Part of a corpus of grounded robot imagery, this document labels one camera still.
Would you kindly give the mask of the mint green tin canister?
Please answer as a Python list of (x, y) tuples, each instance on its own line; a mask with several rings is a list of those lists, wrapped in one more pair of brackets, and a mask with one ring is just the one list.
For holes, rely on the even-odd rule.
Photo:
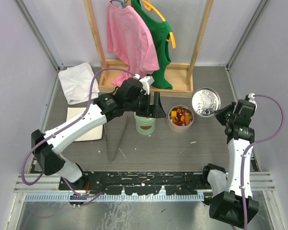
[(138, 133), (141, 135), (151, 135), (156, 127), (155, 118), (141, 117), (134, 114), (135, 126)]

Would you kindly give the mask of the round silver tin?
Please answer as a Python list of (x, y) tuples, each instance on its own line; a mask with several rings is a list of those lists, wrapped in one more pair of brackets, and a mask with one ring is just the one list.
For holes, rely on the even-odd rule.
[[(191, 122), (188, 126), (186, 126), (185, 124), (184, 124), (184, 126), (176, 126), (174, 124), (175, 122), (180, 121), (180, 118), (182, 115), (177, 113), (177, 117), (172, 118), (171, 117), (171, 111), (177, 111), (178, 108), (180, 108), (184, 111), (184, 113), (182, 115), (190, 114), (192, 116)], [(168, 126), (173, 131), (178, 132), (178, 133), (182, 133), (182, 132), (187, 131), (191, 127), (191, 125), (193, 124), (193, 121), (194, 121), (194, 114), (193, 114), (192, 110), (190, 108), (184, 106), (184, 105), (176, 105), (176, 106), (172, 107), (168, 113), (168, 118), (167, 118)]]

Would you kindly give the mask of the silver embossed tin lid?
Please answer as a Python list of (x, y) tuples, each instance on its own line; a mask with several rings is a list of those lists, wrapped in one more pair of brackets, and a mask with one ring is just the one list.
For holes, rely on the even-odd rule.
[(201, 88), (192, 97), (192, 108), (200, 117), (212, 117), (220, 109), (221, 99), (216, 91), (211, 88)]

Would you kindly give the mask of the metal serving tongs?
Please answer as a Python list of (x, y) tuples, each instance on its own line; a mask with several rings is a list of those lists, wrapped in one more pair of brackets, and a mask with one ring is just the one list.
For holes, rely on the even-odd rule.
[(121, 119), (120, 127), (118, 129), (110, 129), (110, 123), (103, 125), (106, 140), (106, 153), (110, 164), (116, 159), (128, 122), (129, 118), (126, 116)]

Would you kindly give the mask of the white cloth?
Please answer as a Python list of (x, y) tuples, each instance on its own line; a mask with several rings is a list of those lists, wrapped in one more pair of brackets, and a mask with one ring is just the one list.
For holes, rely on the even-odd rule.
[(87, 102), (94, 73), (89, 63), (67, 68), (58, 73), (64, 96), (69, 105)]

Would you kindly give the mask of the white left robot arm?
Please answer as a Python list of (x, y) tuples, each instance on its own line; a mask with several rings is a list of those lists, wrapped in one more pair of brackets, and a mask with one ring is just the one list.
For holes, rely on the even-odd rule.
[(42, 133), (32, 133), (33, 155), (44, 175), (57, 174), (69, 181), (76, 190), (86, 186), (86, 177), (81, 167), (63, 157), (62, 152), (76, 139), (88, 131), (102, 126), (124, 112), (134, 112), (144, 118), (164, 118), (159, 92), (154, 93), (154, 102), (150, 103), (150, 86), (153, 77), (142, 79), (129, 78), (111, 93), (104, 93), (90, 102), (86, 110), (63, 123)]

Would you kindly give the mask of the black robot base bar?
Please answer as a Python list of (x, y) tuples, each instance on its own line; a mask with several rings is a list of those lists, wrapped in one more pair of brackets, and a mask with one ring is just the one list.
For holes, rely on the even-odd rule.
[(131, 196), (157, 195), (165, 189), (166, 195), (196, 195), (198, 190), (210, 189), (201, 172), (106, 172), (84, 173), (83, 184), (71, 184), (74, 190), (86, 190), (91, 194)]

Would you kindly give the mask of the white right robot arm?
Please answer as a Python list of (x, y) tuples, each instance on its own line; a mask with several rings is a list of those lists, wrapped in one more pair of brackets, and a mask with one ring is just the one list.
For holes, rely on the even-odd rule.
[(215, 111), (217, 121), (225, 127), (229, 167), (207, 164), (201, 183), (212, 189), (209, 216), (232, 227), (245, 228), (257, 214), (259, 203), (252, 198), (250, 163), (255, 131), (250, 128), (256, 110), (253, 99), (238, 100)]

